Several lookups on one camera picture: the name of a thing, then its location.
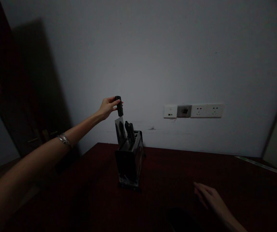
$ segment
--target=knife block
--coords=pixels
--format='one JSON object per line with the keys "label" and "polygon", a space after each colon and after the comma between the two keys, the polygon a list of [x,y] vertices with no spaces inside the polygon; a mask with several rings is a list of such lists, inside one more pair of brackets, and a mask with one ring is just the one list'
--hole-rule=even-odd
{"label": "knife block", "polygon": [[139,188],[139,177],[142,170],[143,158],[143,134],[135,130],[135,143],[132,145],[128,139],[124,145],[115,151],[116,162],[119,172],[120,188],[132,189],[141,192]]}

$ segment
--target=bracelet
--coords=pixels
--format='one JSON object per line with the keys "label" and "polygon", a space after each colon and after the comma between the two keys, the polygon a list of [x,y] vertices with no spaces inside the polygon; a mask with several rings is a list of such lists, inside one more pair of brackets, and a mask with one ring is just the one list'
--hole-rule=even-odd
{"label": "bracelet", "polygon": [[67,137],[65,136],[64,133],[58,135],[58,138],[59,138],[59,140],[61,140],[61,142],[62,142],[63,144],[67,144],[67,145],[69,145],[71,148],[73,148],[73,146],[71,145],[71,143],[69,142],[69,140],[67,139]]}

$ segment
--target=fingers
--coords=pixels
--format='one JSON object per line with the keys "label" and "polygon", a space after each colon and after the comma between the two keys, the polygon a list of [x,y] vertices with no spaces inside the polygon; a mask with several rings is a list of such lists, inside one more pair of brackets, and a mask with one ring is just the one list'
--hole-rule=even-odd
{"label": "fingers", "polygon": [[211,201],[212,199],[212,195],[202,186],[202,184],[198,184],[194,182],[194,186],[201,191],[201,193],[204,194],[204,196],[206,197],[206,199],[208,200],[208,202]]}
{"label": "fingers", "polygon": [[112,103],[114,100],[115,100],[115,96],[113,96],[113,97],[110,97],[110,98],[106,98],[107,99],[107,101],[109,102],[109,103]]}
{"label": "fingers", "polygon": [[116,100],[116,101],[112,102],[112,103],[111,103],[111,105],[112,105],[112,106],[116,106],[116,105],[118,105],[118,104],[119,104],[119,102],[120,102],[120,100],[118,99],[118,100]]}
{"label": "fingers", "polygon": [[209,187],[209,186],[201,184],[201,183],[195,183],[195,184],[202,186],[212,196],[214,196],[215,194],[218,194],[217,190],[215,190],[212,187]]}
{"label": "fingers", "polygon": [[197,196],[199,197],[199,200],[200,200],[200,202],[202,203],[202,205],[203,205],[206,209],[208,209],[207,204],[205,203],[205,201],[204,201],[202,195],[201,195],[200,192],[197,190],[197,188],[194,188],[194,194],[197,195]]}

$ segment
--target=dark red table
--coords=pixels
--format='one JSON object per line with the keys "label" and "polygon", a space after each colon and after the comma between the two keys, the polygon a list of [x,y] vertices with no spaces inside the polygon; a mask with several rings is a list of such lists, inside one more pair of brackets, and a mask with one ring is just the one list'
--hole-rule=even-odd
{"label": "dark red table", "polygon": [[41,191],[7,231],[172,231],[167,211],[180,207],[205,231],[224,231],[193,194],[212,186],[248,231],[277,231],[277,174],[234,156],[145,148],[142,193],[119,189],[115,144],[98,143]]}

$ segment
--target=black knife handle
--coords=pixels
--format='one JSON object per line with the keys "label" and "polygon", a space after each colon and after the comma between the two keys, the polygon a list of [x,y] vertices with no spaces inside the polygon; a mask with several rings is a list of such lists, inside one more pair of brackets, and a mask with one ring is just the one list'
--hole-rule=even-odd
{"label": "black knife handle", "polygon": [[131,131],[130,131],[130,126],[129,126],[128,121],[125,121],[124,127],[126,129],[126,132],[128,133],[128,139],[131,140]]}
{"label": "black knife handle", "polygon": [[135,142],[135,134],[134,134],[133,124],[130,123],[130,124],[129,124],[129,127],[130,127],[130,132],[131,132],[132,144],[134,144],[134,142]]}
{"label": "black knife handle", "polygon": [[117,105],[117,109],[118,109],[118,115],[119,115],[119,117],[121,117],[121,116],[123,116],[121,97],[120,96],[115,96],[115,101],[118,100],[118,99],[120,100],[120,102]]}

